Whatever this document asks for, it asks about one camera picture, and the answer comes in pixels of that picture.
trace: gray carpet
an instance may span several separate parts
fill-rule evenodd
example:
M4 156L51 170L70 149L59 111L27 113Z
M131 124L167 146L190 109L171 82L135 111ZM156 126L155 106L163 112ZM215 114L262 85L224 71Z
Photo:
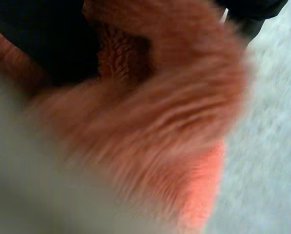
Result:
M291 0L250 50L256 81L227 139L227 165L207 234L291 234Z

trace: orange plush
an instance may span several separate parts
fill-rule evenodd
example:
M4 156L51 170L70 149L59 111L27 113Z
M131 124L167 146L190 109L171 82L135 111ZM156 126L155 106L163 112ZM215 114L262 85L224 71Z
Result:
M181 231L200 230L223 138L242 107L239 41L204 0L88 0L84 14L101 37L102 79L47 87L51 77L2 35L0 69L34 94L28 108L79 162L98 165L121 199L150 202L149 216Z

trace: orange textured fabric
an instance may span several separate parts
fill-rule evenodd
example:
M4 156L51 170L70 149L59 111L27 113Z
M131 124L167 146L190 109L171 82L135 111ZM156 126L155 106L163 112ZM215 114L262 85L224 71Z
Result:
M101 37L101 80L47 86L2 35L0 70L34 94L27 109L119 197L153 206L151 216L183 232L201 229L247 83L239 41L204 0L88 0L84 14Z

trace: black fabric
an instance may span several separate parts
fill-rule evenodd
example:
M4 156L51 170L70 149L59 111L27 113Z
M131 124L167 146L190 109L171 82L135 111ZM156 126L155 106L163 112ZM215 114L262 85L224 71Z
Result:
M288 0L215 0L228 9L227 20L239 25L240 34L251 42L260 32L265 20L276 17Z
M0 0L0 33L28 54L55 85L97 74L99 41L83 0Z

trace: blurry object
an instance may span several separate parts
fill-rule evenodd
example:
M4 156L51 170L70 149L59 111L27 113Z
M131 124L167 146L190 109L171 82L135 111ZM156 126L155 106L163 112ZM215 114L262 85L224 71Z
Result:
M21 114L25 99L0 76L0 234L176 233L116 204L97 177L67 171Z

